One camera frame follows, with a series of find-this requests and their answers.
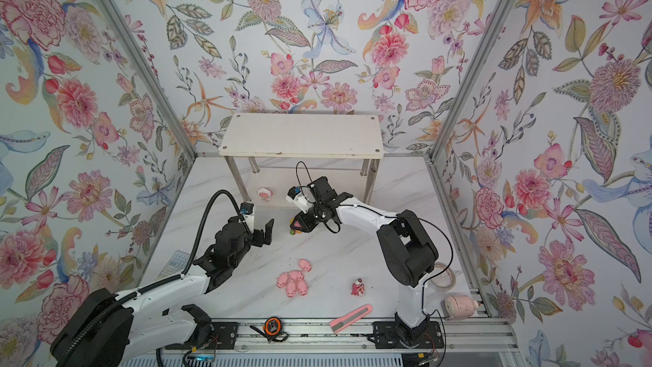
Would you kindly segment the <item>pink round pig toy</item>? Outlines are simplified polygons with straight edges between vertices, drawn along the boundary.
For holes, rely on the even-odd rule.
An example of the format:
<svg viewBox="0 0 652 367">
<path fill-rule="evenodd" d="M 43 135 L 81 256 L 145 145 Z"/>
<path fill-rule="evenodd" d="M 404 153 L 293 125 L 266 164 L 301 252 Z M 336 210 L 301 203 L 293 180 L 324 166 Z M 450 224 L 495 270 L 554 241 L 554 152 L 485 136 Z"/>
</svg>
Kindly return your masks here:
<svg viewBox="0 0 652 367">
<path fill-rule="evenodd" d="M 263 202 L 271 202 L 273 199 L 273 192 L 268 188 L 260 188 L 257 195 Z"/>
</svg>

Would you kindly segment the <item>white two-tier shelf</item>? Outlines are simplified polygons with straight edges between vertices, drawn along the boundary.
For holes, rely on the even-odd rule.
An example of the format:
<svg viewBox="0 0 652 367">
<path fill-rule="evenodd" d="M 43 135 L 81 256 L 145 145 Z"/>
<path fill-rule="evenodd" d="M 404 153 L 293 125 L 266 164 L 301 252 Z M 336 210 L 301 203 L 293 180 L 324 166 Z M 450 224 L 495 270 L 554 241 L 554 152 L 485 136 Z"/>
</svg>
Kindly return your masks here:
<svg viewBox="0 0 652 367">
<path fill-rule="evenodd" d="M 339 192 L 349 192 L 371 202 L 380 162 L 384 157 L 380 120 L 369 115 L 237 113 L 219 147 L 239 192 L 246 202 L 263 207 L 292 208 L 288 190 L 305 185 L 307 176 L 326 176 Z M 358 171 L 348 169 L 262 168 L 267 158 L 361 161 Z M 257 195 L 260 188 L 273 192 L 271 202 Z"/>
</svg>

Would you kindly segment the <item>small red pink figurine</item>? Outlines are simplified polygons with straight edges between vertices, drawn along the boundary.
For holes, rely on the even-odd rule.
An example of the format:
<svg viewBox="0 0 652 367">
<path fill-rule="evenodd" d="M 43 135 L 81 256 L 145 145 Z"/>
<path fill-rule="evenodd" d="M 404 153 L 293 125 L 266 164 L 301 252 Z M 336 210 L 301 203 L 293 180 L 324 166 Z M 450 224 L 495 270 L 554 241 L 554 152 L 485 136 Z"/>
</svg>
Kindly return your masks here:
<svg viewBox="0 0 652 367">
<path fill-rule="evenodd" d="M 363 297 L 365 295 L 365 285 L 362 279 L 356 279 L 351 284 L 351 295 Z"/>
</svg>

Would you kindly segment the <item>yellow-haired princess toy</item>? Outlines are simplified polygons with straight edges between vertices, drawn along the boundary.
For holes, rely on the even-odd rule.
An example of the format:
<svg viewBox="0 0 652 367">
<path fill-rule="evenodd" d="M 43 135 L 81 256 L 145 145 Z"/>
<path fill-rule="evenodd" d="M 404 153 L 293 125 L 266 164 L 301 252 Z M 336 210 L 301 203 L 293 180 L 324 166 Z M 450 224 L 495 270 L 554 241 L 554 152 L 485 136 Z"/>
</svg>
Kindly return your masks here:
<svg viewBox="0 0 652 367">
<path fill-rule="evenodd" d="M 299 219 L 295 217 L 290 222 L 290 234 L 295 235 L 295 234 L 302 234 L 302 233 L 303 233 L 302 223 Z"/>
</svg>

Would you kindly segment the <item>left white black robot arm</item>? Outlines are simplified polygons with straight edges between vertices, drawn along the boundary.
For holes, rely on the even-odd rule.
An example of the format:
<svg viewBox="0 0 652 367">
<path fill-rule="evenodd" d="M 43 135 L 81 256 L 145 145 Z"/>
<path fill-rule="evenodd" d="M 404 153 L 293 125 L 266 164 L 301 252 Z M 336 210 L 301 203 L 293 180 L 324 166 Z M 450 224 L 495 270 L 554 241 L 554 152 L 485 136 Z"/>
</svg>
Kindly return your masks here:
<svg viewBox="0 0 652 367">
<path fill-rule="evenodd" d="M 54 339 L 50 353 L 59 366 L 117 366 L 170 345 L 209 343 L 212 317 L 197 303 L 234 273 L 253 247 L 272 241 L 274 222 L 249 231 L 228 222 L 216 242 L 191 264 L 201 274 L 177 273 L 149 285 L 90 294 Z"/>
</svg>

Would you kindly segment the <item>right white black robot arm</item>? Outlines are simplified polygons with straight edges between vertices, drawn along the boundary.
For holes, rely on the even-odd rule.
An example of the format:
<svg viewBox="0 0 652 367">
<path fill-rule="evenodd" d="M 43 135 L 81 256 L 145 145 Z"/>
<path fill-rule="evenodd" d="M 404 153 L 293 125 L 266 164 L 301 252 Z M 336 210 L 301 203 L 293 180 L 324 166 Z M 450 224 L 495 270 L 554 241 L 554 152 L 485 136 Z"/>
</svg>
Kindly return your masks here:
<svg viewBox="0 0 652 367">
<path fill-rule="evenodd" d="M 350 226 L 377 237 L 385 265 L 399 284 L 395 332 L 405 345 L 416 346 L 431 320 L 424 310 L 422 280 L 434 272 L 439 258 L 422 220 L 409 210 L 387 212 L 350 193 L 337 193 L 326 177 L 290 188 L 286 200 L 300 210 L 295 222 L 302 232 L 322 224 L 333 234 Z"/>
</svg>

